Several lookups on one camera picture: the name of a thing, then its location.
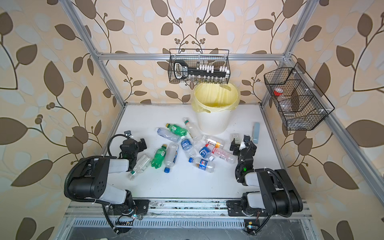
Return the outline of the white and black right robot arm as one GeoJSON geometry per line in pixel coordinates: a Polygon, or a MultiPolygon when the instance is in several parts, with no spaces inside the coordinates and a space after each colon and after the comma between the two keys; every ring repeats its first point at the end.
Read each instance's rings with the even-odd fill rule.
{"type": "Polygon", "coordinates": [[[240,141],[233,136],[230,151],[237,157],[235,178],[246,187],[257,187],[256,192],[242,194],[239,201],[227,201],[231,217],[256,217],[245,222],[247,235],[256,236],[272,216],[289,218],[303,210],[303,200],[284,169],[255,169],[253,166],[257,146],[245,135],[240,141]]]}

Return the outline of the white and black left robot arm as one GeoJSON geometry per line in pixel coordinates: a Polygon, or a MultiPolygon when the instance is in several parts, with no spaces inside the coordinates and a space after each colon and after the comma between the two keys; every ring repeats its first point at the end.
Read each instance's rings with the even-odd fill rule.
{"type": "Polygon", "coordinates": [[[147,149],[144,139],[132,137],[130,131],[121,135],[121,152],[115,157],[107,150],[107,156],[91,156],[80,159],[69,171],[64,184],[65,196],[74,202],[97,203],[108,225],[116,234],[123,233],[123,217],[141,220],[149,209],[149,200],[134,200],[132,192],[108,183],[109,175],[127,173],[133,181],[150,164],[150,157],[138,154],[147,149]]]}

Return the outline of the clear bottle blue artesian label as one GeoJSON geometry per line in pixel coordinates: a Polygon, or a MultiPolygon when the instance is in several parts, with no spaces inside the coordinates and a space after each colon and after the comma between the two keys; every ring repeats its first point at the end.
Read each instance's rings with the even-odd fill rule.
{"type": "Polygon", "coordinates": [[[171,143],[167,149],[166,156],[164,159],[165,164],[165,173],[169,173],[171,168],[174,167],[177,157],[178,157],[179,145],[176,143],[171,143]]]}

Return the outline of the pepsi bottle blue cap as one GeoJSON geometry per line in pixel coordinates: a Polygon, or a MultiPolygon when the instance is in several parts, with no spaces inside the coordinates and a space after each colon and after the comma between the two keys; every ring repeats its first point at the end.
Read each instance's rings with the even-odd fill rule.
{"type": "Polygon", "coordinates": [[[189,163],[193,164],[196,168],[208,173],[214,172],[215,164],[211,161],[207,161],[201,158],[189,158],[189,163]]]}

